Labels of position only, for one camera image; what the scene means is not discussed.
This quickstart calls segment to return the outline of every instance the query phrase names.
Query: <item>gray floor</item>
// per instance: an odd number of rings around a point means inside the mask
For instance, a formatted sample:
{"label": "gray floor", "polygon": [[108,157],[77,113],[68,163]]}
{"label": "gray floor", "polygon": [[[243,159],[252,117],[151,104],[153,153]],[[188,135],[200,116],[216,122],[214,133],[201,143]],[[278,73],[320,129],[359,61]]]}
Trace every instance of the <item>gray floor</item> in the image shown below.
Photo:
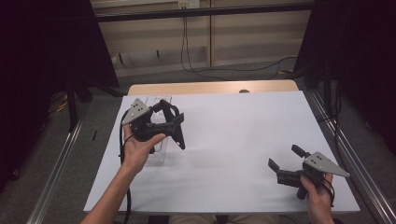
{"label": "gray floor", "polygon": [[[268,64],[239,64],[228,66],[227,68],[252,69]],[[293,64],[294,60],[287,60],[280,65],[279,70],[292,69]],[[269,69],[255,72],[207,71],[203,72],[202,75],[223,77],[230,80],[256,80],[271,77],[277,70],[277,66],[273,66]],[[120,77],[119,80],[120,90],[127,92],[131,85],[138,83],[218,81],[219,79],[199,77],[194,73],[185,71],[168,71],[157,74]],[[304,90],[304,82],[301,79],[296,80],[296,82],[299,88]],[[88,197],[93,178],[101,162],[120,106],[119,98],[106,96],[99,90],[92,90],[92,92],[94,92],[95,96],[88,105],[88,116],[84,120],[78,140],[66,162],[61,181],[53,195],[43,223],[78,223],[85,215],[82,212],[82,207]],[[78,103],[78,108],[83,108],[84,106],[82,103]],[[26,223],[62,150],[68,135],[68,121],[67,110],[52,113],[49,116],[46,128],[37,140],[31,155],[21,168],[21,178],[17,181],[8,182],[0,193],[0,223]],[[340,113],[339,123],[368,172],[394,207],[396,205],[396,188],[394,188],[392,180],[396,179],[396,174],[393,172],[396,169],[395,156],[388,151],[377,133],[366,129],[361,114],[345,96],[343,96],[343,108]],[[328,139],[331,148],[334,149],[332,134],[324,123],[320,123],[319,126]],[[354,178],[354,172],[350,169],[348,163],[346,163],[346,168]],[[351,184],[350,187],[361,207],[361,211],[337,217],[345,223],[375,223],[368,210],[370,209],[377,223],[383,223],[369,196],[361,187],[359,180],[356,178],[354,180],[359,191],[356,191]],[[295,219],[298,223],[308,223],[306,214],[288,216]],[[130,223],[146,222],[147,217],[133,217],[130,221]],[[291,222],[282,217],[281,223]]]}

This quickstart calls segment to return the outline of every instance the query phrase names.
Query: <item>white paper sheet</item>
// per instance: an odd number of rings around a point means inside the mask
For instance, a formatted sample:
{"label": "white paper sheet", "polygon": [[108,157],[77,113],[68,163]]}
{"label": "white paper sheet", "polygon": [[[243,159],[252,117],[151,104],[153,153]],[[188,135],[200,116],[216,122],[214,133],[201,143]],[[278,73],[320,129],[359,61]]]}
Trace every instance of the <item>white paper sheet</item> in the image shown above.
{"label": "white paper sheet", "polygon": [[[134,101],[122,101],[106,153],[84,207],[91,211],[120,167],[120,117]],[[335,158],[301,91],[175,95],[185,121],[186,149],[169,139],[161,166],[145,166],[132,186],[132,210],[153,214],[290,213],[306,211],[297,189],[278,185],[268,167],[302,169],[297,145]],[[360,211],[343,177],[335,176],[334,212]],[[124,200],[120,211],[125,211]]]}

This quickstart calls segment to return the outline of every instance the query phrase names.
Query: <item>metal bar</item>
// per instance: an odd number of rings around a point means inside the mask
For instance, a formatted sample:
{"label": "metal bar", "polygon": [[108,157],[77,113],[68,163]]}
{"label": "metal bar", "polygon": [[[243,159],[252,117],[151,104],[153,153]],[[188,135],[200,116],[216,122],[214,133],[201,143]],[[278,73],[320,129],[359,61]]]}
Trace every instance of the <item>metal bar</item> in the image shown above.
{"label": "metal bar", "polygon": [[[312,93],[311,97],[313,98],[318,110],[321,113],[325,113],[326,109],[323,107],[323,100],[318,95],[318,93]],[[335,120],[328,120],[326,121],[326,123],[333,133],[336,125]],[[356,176],[363,185],[364,189],[366,190],[367,194],[369,195],[371,201],[373,202],[376,210],[378,211],[384,222],[387,224],[396,223],[396,216],[389,204],[388,199],[385,197],[382,190],[378,187],[370,174],[367,172],[365,166],[359,159],[359,156],[356,154],[352,145],[350,145],[350,143],[347,141],[346,136],[339,127],[337,128],[337,142],[339,143],[341,150],[343,151],[344,155],[352,166],[352,169],[355,171]]]}
{"label": "metal bar", "polygon": [[325,62],[325,73],[323,79],[323,104],[327,114],[332,116],[332,70],[328,60]]}
{"label": "metal bar", "polygon": [[66,93],[67,93],[67,104],[69,107],[69,115],[70,115],[70,127],[69,132],[71,133],[73,129],[76,127],[78,122],[78,113],[76,109],[76,99],[75,99],[75,92],[72,84],[71,78],[67,80],[66,84]]}
{"label": "metal bar", "polygon": [[304,11],[312,10],[317,7],[334,7],[344,4],[343,1],[329,3],[296,3],[296,4],[279,4],[263,5],[256,7],[210,7],[210,8],[193,8],[186,10],[165,10],[140,13],[118,13],[118,14],[98,14],[91,18],[70,18],[67,20],[78,21],[139,21],[152,19],[169,19],[183,17],[200,17],[200,16],[219,16],[248,13],[265,13],[265,12],[283,12],[283,11]]}
{"label": "metal bar", "polygon": [[82,126],[82,121],[86,117],[88,107],[89,107],[88,105],[84,104],[81,117],[75,129],[73,130],[73,132],[67,135],[61,154],[59,155],[59,158],[56,161],[51,174],[49,175],[49,179],[47,180],[46,186],[41,191],[40,197],[38,198],[38,201],[35,203],[35,208],[33,209],[31,215],[29,216],[27,224],[41,224],[43,222],[47,210],[50,207],[50,202],[52,200],[52,197],[55,194],[55,190],[61,179],[67,159],[78,137],[79,130],[81,129]]}

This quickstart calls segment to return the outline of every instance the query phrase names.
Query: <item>hand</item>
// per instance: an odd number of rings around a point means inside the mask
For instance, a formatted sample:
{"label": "hand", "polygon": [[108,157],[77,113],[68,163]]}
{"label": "hand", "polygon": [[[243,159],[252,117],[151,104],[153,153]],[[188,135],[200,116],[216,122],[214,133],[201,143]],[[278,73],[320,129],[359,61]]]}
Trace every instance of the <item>hand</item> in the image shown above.
{"label": "hand", "polygon": [[[332,183],[332,174],[326,174],[325,178]],[[301,183],[308,191],[307,207],[309,220],[312,224],[328,224],[332,221],[331,198],[329,193],[323,188],[315,188],[315,185],[305,176],[301,176]],[[327,181],[323,182],[327,188],[331,188]]]}
{"label": "hand", "polygon": [[149,157],[149,151],[160,143],[166,135],[157,134],[146,142],[139,142],[132,136],[131,127],[127,124],[123,126],[125,142],[125,158],[122,166],[133,169],[136,173],[142,171],[143,166]]}

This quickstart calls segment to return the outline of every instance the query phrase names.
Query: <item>wire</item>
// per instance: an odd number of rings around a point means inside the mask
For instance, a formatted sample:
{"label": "wire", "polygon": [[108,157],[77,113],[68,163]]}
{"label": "wire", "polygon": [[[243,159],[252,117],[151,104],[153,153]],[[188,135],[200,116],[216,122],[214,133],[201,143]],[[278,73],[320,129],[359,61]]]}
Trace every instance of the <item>wire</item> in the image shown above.
{"label": "wire", "polygon": [[[187,18],[183,17],[183,44],[181,46],[181,53],[180,53],[180,62],[181,62],[181,66],[183,67],[183,69],[187,72],[191,72],[194,73],[195,75],[199,76],[199,77],[211,77],[211,78],[217,78],[217,79],[221,79],[221,80],[225,80],[225,81],[231,81],[230,79],[227,78],[223,78],[223,77],[212,77],[212,76],[206,76],[206,75],[202,75],[199,74],[201,72],[206,72],[206,71],[234,71],[234,72],[255,72],[255,71],[261,71],[267,68],[270,68],[274,65],[277,65],[277,71],[275,74],[271,75],[270,77],[268,77],[266,80],[270,80],[272,78],[274,78],[279,71],[279,67],[280,67],[280,63],[282,63],[283,61],[286,61],[288,59],[296,59],[297,57],[291,56],[291,57],[287,57],[287,58],[283,58],[275,63],[271,63],[269,65],[266,65],[264,67],[260,67],[260,68],[253,68],[253,69],[232,69],[232,68],[206,68],[206,69],[194,69],[191,66],[191,59],[190,59],[190,51],[189,51],[189,38],[188,38],[188,27],[187,27]],[[183,64],[183,51],[184,51],[184,45],[186,43],[186,51],[187,51],[187,57],[188,57],[188,61],[189,61],[189,66],[190,69],[186,69],[186,67]]]}
{"label": "wire", "polygon": [[52,114],[54,112],[61,112],[67,107],[67,105],[68,105],[67,95],[65,95],[64,99],[61,102],[61,104],[56,109],[53,109],[53,110],[49,111],[49,113]]}
{"label": "wire", "polygon": [[[187,31],[187,18],[183,17],[183,44],[181,46],[181,53],[180,53],[180,62],[181,62],[181,66],[183,67],[183,69],[187,72],[191,72],[194,73],[195,75],[199,76],[199,77],[210,77],[210,78],[216,78],[216,79],[220,79],[220,80],[224,80],[224,81],[231,81],[228,78],[223,78],[223,77],[212,77],[212,76],[205,76],[202,74],[199,74],[197,71],[195,71],[192,66],[191,66],[191,60],[190,60],[190,51],[189,51],[189,38],[188,38],[188,31]],[[189,66],[191,70],[186,69],[186,67],[184,67],[183,64],[183,51],[184,51],[184,40],[186,40],[186,51],[187,51],[187,57],[189,60]]]}
{"label": "wire", "polygon": [[292,221],[294,224],[297,224],[297,222],[296,222],[293,218],[291,218],[291,217],[284,216],[284,215],[281,215],[280,217],[284,217],[284,218],[286,218],[286,219]]}
{"label": "wire", "polygon": [[[126,115],[128,114],[128,111],[125,111],[125,113],[122,115],[121,118],[121,122],[120,122],[120,163],[123,163],[124,157],[125,157],[125,143],[134,135],[132,134],[131,136],[129,136],[128,138],[125,139],[125,141],[122,143],[122,121],[125,119]],[[125,214],[125,218],[123,221],[123,224],[127,224],[128,220],[129,220],[129,216],[131,215],[131,189],[128,188],[128,191],[126,193],[126,200],[127,200],[127,204],[126,204],[126,214]]]}
{"label": "wire", "polygon": [[[341,91],[342,91],[342,88],[341,88],[340,84],[337,83],[337,87],[336,87],[336,90],[335,90],[335,102],[334,102],[334,105],[332,107],[332,110],[335,109],[335,112],[333,113],[332,116],[328,116],[326,113],[319,115],[319,116],[323,116],[323,117],[326,116],[326,118],[320,119],[320,120],[318,120],[318,122],[321,122],[323,120],[334,119],[334,131],[333,131],[333,133],[334,133],[334,139],[333,139],[334,147],[335,147],[335,150],[336,150],[336,153],[337,153],[338,157],[340,158],[341,165],[344,167],[344,169],[346,169],[346,163],[345,163],[345,161],[344,161],[344,159],[343,159],[343,157],[341,155],[341,150],[340,150],[340,148],[338,146],[338,132],[339,132],[339,117],[338,116],[339,116],[339,113],[340,113],[341,108],[342,108]],[[370,213],[371,217],[373,218],[374,222],[375,223],[379,223],[377,221],[376,217],[374,216],[374,213],[371,211],[370,207],[368,206],[367,202],[364,201],[363,195],[361,194],[361,191],[357,187],[357,184],[356,184],[355,180],[353,179],[352,175],[349,177],[349,179],[350,179],[350,182],[352,183],[353,187],[355,188],[355,190],[359,194],[359,197],[361,197],[361,200],[363,201],[364,206],[369,211],[369,213]]]}
{"label": "wire", "polygon": [[325,179],[325,180],[327,181],[327,183],[330,184],[332,191],[329,188],[327,188],[327,186],[324,185],[323,183],[321,184],[321,186],[329,193],[331,206],[334,207],[334,205],[332,204],[334,202],[334,198],[335,198],[334,187],[332,186],[332,183],[330,183],[330,181],[328,181],[327,179]]}

